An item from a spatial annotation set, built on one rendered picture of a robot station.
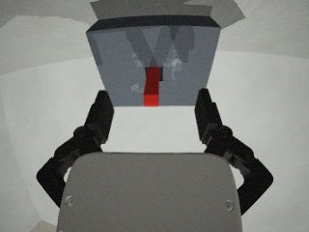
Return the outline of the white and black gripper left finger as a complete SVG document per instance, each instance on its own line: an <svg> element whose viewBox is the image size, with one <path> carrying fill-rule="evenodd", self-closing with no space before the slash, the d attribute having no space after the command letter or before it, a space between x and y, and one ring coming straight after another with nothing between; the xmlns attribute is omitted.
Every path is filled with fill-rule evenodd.
<svg viewBox="0 0 309 232"><path fill-rule="evenodd" d="M84 126L76 128L73 137L59 146L54 157L38 171L38 182L59 208L66 185L65 174L80 156L102 152L100 146L108 140L113 116L114 107L108 92L99 90L88 113L88 121L86 119Z"/></svg>

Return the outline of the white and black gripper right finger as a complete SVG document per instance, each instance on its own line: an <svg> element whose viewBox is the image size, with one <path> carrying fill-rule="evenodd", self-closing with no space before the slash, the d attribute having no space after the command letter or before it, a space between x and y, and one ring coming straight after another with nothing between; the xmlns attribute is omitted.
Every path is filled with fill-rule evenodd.
<svg viewBox="0 0 309 232"><path fill-rule="evenodd" d="M200 141L207 146L204 153L222 157L238 169L244 179L238 188L240 212L243 215L271 186L273 176L254 157L252 149L235 138L229 127L223 126L208 88L199 90L194 112Z"/></svg>

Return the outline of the red rectangular peg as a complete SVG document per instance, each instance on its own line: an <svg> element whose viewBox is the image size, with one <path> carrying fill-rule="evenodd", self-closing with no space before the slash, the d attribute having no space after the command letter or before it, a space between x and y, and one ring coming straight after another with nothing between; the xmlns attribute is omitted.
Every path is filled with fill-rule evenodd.
<svg viewBox="0 0 309 232"><path fill-rule="evenodd" d="M158 83L159 68L149 68L143 94L145 106L158 106Z"/></svg>

